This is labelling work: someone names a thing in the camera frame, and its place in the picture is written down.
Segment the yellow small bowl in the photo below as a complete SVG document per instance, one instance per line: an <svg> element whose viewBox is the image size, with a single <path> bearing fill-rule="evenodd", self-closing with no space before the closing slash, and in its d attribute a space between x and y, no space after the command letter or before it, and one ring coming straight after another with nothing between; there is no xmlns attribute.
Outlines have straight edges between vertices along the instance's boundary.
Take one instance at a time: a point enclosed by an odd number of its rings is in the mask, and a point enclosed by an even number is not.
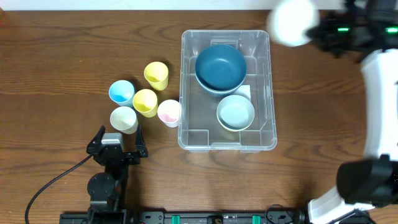
<svg viewBox="0 0 398 224"><path fill-rule="evenodd" d="M249 125L246 123L236 123L236 122L227 123L224 120L219 120L219 123L220 125L222 125L223 128L231 132L242 131L249 127Z"/></svg>

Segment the dark teal bowl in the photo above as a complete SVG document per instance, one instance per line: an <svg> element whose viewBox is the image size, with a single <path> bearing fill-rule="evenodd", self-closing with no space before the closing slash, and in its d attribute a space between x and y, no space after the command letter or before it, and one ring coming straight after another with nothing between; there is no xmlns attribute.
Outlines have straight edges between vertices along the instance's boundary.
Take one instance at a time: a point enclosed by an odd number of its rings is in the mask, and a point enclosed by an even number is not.
<svg viewBox="0 0 398 224"><path fill-rule="evenodd" d="M228 95L238 89L246 78L244 55L230 45L212 45L203 50L195 62L199 84L214 95Z"/></svg>

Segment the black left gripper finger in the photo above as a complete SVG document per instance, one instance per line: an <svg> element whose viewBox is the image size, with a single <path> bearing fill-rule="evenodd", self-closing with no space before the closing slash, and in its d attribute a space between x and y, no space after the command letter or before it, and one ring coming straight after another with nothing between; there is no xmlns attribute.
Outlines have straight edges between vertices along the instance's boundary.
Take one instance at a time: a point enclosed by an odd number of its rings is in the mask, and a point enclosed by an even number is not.
<svg viewBox="0 0 398 224"><path fill-rule="evenodd" d="M97 134L94 136L94 138L88 143L86 147L86 152L88 154L98 154L102 148L103 145L101 143L101 140L103 138L103 135L105 134L106 128L104 125L102 125L97 132Z"/></svg>
<svg viewBox="0 0 398 224"><path fill-rule="evenodd" d="M147 150L147 146L144 142L140 124L137 126L135 147L137 149L137 153L139 154L139 157L148 157L148 150Z"/></svg>

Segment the light blue-grey small bowl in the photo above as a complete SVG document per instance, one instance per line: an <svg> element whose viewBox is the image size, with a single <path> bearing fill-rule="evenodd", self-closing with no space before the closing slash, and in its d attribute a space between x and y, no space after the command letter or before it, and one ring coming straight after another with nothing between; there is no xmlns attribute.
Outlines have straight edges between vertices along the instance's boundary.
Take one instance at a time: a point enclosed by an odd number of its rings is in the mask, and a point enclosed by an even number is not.
<svg viewBox="0 0 398 224"><path fill-rule="evenodd" d="M246 123L249 126L254 121L255 110L251 101L243 96L229 95L224 97L217 106L216 117L227 123Z"/></svg>

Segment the white small bowl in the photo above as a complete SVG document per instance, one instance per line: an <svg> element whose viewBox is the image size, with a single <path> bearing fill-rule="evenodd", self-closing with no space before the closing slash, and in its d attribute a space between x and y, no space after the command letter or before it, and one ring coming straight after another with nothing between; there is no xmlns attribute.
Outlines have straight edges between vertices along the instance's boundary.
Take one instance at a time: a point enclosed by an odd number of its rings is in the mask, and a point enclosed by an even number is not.
<svg viewBox="0 0 398 224"><path fill-rule="evenodd" d="M271 41L298 47L311 41L306 33L319 22L320 13L313 1L284 0L268 15L266 31Z"/></svg>

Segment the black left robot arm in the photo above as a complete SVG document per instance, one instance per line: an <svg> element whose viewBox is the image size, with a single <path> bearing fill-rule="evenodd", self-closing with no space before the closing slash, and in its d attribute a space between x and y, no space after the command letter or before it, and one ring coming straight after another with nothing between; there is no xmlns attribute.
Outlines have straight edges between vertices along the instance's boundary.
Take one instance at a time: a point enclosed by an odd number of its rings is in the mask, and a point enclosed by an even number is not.
<svg viewBox="0 0 398 224"><path fill-rule="evenodd" d="M141 127L137 127L133 152L124 152L121 133L107 133L100 127L95 137L87 145L86 152L104 167L104 172L95 174L88 182L90 208L96 212L115 212L124 202L129 166L138 165L140 159L148 156L142 137Z"/></svg>

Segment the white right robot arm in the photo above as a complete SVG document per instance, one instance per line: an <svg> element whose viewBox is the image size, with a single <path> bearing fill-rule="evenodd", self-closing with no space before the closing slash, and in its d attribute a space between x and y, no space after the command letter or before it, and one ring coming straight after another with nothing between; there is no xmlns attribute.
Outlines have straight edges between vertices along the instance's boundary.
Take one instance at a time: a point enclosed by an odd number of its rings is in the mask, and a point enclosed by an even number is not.
<svg viewBox="0 0 398 224"><path fill-rule="evenodd" d="M397 10L396 0L345 1L307 36L321 50L358 62L366 88L367 135L363 159L340 165L336 186L308 203L299 223L372 223L368 210L397 203Z"/></svg>

